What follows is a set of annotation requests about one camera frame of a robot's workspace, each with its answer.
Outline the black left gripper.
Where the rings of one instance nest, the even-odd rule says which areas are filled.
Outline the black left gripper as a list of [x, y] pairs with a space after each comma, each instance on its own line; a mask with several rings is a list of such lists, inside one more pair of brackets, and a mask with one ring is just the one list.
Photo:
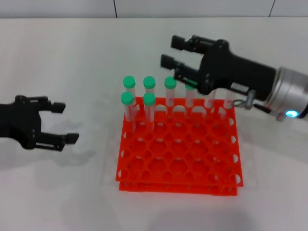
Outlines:
[[0, 137], [15, 140], [26, 150], [38, 148], [61, 152], [66, 144], [75, 144], [79, 134], [41, 133], [38, 136], [41, 131], [39, 111], [62, 114], [64, 109], [65, 103], [52, 103], [47, 96], [17, 95], [13, 103], [0, 105]]

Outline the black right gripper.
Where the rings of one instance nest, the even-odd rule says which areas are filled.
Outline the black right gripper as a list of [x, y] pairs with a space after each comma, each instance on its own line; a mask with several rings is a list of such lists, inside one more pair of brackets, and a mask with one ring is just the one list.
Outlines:
[[265, 101], [269, 96], [277, 70], [233, 54], [225, 40], [211, 40], [193, 35], [186, 40], [174, 35], [171, 48], [204, 54], [199, 70], [188, 67], [174, 58], [162, 54], [161, 67], [174, 70], [174, 78], [189, 86], [198, 86], [201, 94], [208, 95], [219, 88], [247, 95], [255, 90], [255, 98]]

